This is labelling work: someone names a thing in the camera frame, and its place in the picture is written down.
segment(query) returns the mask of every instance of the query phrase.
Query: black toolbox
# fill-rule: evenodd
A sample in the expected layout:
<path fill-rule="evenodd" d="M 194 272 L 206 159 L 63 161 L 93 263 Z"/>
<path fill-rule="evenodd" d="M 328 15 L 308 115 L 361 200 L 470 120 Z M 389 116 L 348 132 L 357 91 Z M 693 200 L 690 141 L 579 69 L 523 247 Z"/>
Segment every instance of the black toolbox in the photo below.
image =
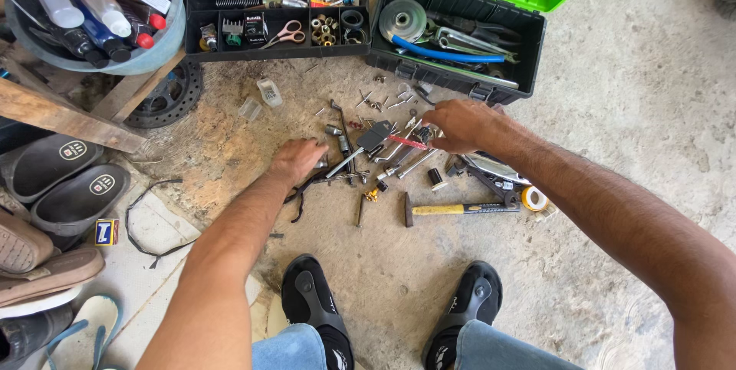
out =
<path fill-rule="evenodd" d="M 217 8 L 216 0 L 187 0 L 186 3 L 186 32 L 184 36 L 184 47 L 189 58 L 200 62 L 209 61 L 252 61 L 268 60 L 278 58 L 322 58 L 338 55 L 367 55 L 370 51 L 370 16 L 368 12 L 368 1 L 361 0 L 360 5 L 332 7 L 332 8 L 277 8 L 262 10 L 245 10 L 235 8 Z M 363 44 L 343 44 L 342 38 L 336 38 L 336 44 L 332 46 L 320 46 L 311 40 L 310 21 L 317 15 L 324 14 L 339 20 L 340 14 L 347 9 L 360 12 L 363 16 L 363 30 L 366 41 Z M 263 44 L 247 44 L 243 41 L 241 46 L 231 46 L 225 42 L 222 35 L 222 22 L 244 20 L 246 13 L 262 12 L 264 21 L 268 26 L 267 40 L 278 34 L 284 25 L 290 20 L 298 20 L 302 24 L 301 31 L 306 35 L 303 43 L 283 41 L 270 46 L 267 49 L 258 49 Z M 204 51 L 199 46 L 202 37 L 200 27 L 208 24 L 217 26 L 218 50 L 215 53 Z M 338 34 L 342 36 L 344 30 L 340 26 Z"/>
<path fill-rule="evenodd" d="M 395 73 L 407 80 L 425 81 L 490 103 L 505 105 L 520 98 L 531 97 L 546 27 L 545 18 L 537 11 L 515 8 L 513 4 L 502 0 L 415 0 L 426 10 L 492 22 L 520 33 L 523 41 L 523 45 L 518 49 L 520 63 L 501 64 L 504 79 L 518 84 L 518 87 L 514 88 L 483 74 L 399 54 L 398 46 L 389 43 L 378 29 L 381 10 L 391 1 L 393 0 L 378 0 L 373 9 L 371 24 L 373 45 L 366 57 L 366 64 Z"/>

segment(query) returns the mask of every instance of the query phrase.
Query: spring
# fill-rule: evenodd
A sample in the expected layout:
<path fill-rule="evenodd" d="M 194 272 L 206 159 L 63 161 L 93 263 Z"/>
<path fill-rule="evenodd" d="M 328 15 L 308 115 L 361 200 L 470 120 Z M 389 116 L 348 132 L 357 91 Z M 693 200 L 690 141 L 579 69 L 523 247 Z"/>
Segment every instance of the spring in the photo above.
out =
<path fill-rule="evenodd" d="M 217 8 L 251 8 L 262 4 L 263 0 L 215 0 Z"/>

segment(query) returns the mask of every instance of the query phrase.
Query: hammer head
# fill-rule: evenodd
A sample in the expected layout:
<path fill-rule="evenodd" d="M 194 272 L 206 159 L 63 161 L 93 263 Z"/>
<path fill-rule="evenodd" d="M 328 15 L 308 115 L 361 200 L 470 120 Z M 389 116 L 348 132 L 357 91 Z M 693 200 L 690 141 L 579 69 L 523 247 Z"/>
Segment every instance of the hammer head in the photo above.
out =
<path fill-rule="evenodd" d="M 414 214 L 411 213 L 411 199 L 409 198 L 409 192 L 404 194 L 404 224 L 407 228 L 414 226 Z"/>

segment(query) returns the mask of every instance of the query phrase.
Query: hairy forearm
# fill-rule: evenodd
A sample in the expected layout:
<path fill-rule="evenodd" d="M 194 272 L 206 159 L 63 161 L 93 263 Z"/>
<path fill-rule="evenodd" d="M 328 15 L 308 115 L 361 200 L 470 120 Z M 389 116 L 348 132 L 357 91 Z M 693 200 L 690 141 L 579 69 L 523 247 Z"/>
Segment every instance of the hairy forearm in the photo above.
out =
<path fill-rule="evenodd" d="M 498 156 L 677 312 L 736 295 L 736 255 L 641 186 L 540 139 L 515 122 Z"/>
<path fill-rule="evenodd" d="M 208 227 L 188 255 L 185 270 L 227 262 L 247 276 L 258 258 L 294 180 L 269 168 L 237 196 Z"/>

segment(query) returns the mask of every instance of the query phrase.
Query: scissors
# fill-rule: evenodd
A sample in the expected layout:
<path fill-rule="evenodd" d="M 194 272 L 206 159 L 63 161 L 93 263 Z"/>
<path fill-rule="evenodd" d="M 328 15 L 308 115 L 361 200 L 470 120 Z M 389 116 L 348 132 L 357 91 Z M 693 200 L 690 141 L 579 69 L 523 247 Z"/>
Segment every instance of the scissors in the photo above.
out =
<path fill-rule="evenodd" d="M 269 46 L 277 44 L 281 41 L 293 41 L 297 44 L 301 44 L 302 42 L 304 42 L 304 39 L 305 37 L 304 32 L 302 32 L 302 23 L 297 20 L 288 21 L 286 25 L 284 25 L 281 32 L 271 38 L 271 41 L 269 41 L 268 44 L 263 45 L 259 49 L 268 48 Z"/>

